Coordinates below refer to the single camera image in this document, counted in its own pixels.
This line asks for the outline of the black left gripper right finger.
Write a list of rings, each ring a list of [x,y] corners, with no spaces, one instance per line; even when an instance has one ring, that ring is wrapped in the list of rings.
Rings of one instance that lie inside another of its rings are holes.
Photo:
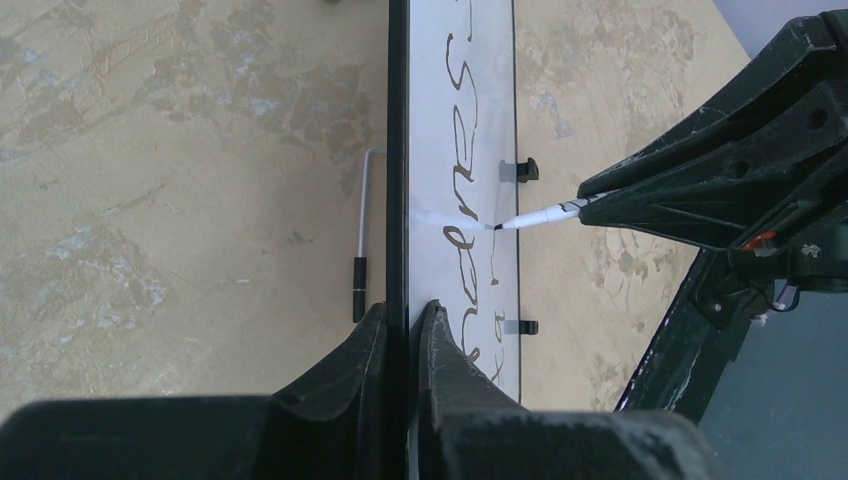
[[[718,478],[705,438],[682,416],[528,410],[463,354],[438,301],[419,320],[420,478]]]

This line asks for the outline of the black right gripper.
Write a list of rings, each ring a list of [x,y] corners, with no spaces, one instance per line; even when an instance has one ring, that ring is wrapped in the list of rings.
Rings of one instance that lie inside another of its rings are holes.
[[[845,9],[789,20],[702,106],[583,181],[580,196],[614,191],[581,223],[711,250],[773,233],[772,255],[728,255],[739,279],[845,293],[847,83],[830,79],[846,71]]]

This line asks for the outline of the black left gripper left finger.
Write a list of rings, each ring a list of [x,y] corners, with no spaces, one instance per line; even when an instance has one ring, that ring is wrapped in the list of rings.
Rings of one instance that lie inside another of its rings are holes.
[[[382,469],[384,308],[271,395],[40,401],[1,427],[5,479],[360,479]]]

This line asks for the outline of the black whiteboard marker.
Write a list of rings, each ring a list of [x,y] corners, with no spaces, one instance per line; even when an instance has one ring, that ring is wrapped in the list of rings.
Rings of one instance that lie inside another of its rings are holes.
[[[602,192],[588,197],[576,198],[570,201],[558,203],[542,210],[518,215],[506,222],[495,225],[494,230],[520,230],[536,225],[555,223],[575,218],[587,205],[594,203],[607,195],[609,195],[609,192]]]

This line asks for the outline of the white whiteboard black frame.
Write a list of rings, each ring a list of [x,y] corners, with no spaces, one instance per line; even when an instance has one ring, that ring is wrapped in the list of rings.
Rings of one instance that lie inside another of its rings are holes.
[[[521,395],[514,5],[413,1],[406,96],[407,300],[437,300],[459,350]]]

